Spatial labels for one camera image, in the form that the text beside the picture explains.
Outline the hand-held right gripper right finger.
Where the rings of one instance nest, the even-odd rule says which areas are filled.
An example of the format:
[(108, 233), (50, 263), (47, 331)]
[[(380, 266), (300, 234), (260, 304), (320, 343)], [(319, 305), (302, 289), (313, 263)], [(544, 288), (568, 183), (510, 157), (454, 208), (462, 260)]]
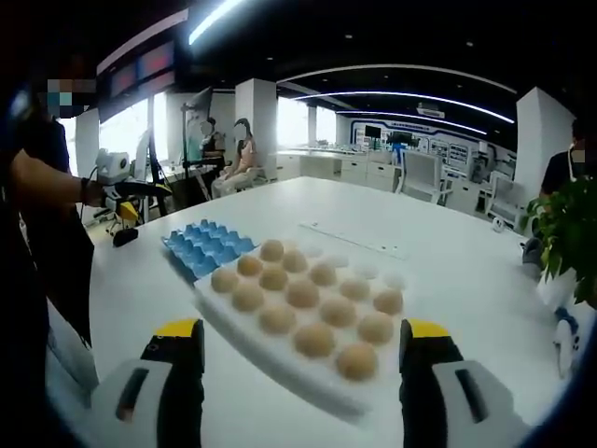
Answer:
[(529, 432), (510, 390), (436, 323), (402, 320), (399, 372), (405, 447), (518, 447)]

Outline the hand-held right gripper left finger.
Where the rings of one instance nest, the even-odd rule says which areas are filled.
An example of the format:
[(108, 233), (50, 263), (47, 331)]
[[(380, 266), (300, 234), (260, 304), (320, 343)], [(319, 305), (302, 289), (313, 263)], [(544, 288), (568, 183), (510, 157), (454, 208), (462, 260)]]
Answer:
[(204, 364), (201, 319), (157, 330), (94, 390), (94, 445), (200, 447)]

